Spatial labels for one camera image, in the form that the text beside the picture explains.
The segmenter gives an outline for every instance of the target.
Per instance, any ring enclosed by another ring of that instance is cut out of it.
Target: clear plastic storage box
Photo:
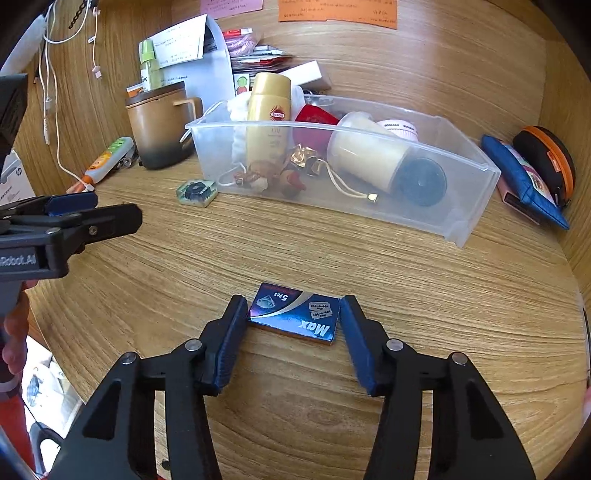
[[[232,122],[225,102],[188,124],[204,177],[221,192],[363,215],[463,246],[501,174],[466,135],[445,118],[381,103],[306,102],[339,125]],[[389,119],[412,123],[419,142],[374,123]]]

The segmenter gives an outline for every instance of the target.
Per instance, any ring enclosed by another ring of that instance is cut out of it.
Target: green bottle
[[[150,38],[139,44],[139,62],[142,64],[141,73],[144,92],[160,88],[163,85],[162,72],[154,53],[154,43]]]

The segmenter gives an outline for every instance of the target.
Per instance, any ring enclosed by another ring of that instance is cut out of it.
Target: brown mug
[[[194,153],[185,125],[203,115],[200,98],[187,98],[184,82],[140,93],[125,102],[142,164],[149,170],[169,167]]]

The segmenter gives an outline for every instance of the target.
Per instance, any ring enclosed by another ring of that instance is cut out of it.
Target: metal screw
[[[203,346],[203,344],[201,343],[201,340],[197,340],[196,338],[189,340],[187,343],[185,343],[185,348],[189,351],[189,352],[196,352],[197,350],[199,350],[201,347]]]
[[[121,363],[124,365],[131,365],[138,358],[138,354],[134,352],[127,352],[121,357]]]
[[[465,353],[455,352],[452,353],[452,360],[455,364],[466,365],[468,363],[468,357]]]
[[[404,348],[404,343],[402,343],[402,341],[398,340],[397,338],[391,338],[386,342],[386,347],[388,350],[392,350],[393,352],[399,352]]]

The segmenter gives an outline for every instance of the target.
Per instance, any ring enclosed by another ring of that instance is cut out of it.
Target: mug handle
[[[198,97],[185,98],[183,100],[175,100],[174,106],[189,105],[191,113],[193,114],[193,120],[200,118],[203,115],[203,102]]]
[[[174,106],[188,105],[189,108],[191,109],[191,113],[193,114],[193,120],[196,120],[197,118],[201,118],[203,116],[203,102],[199,97],[185,98],[183,100],[175,100],[173,102],[173,105]],[[190,130],[187,130],[180,140],[180,142],[183,144],[183,148],[185,147],[186,142],[189,139],[189,132],[190,132]]]

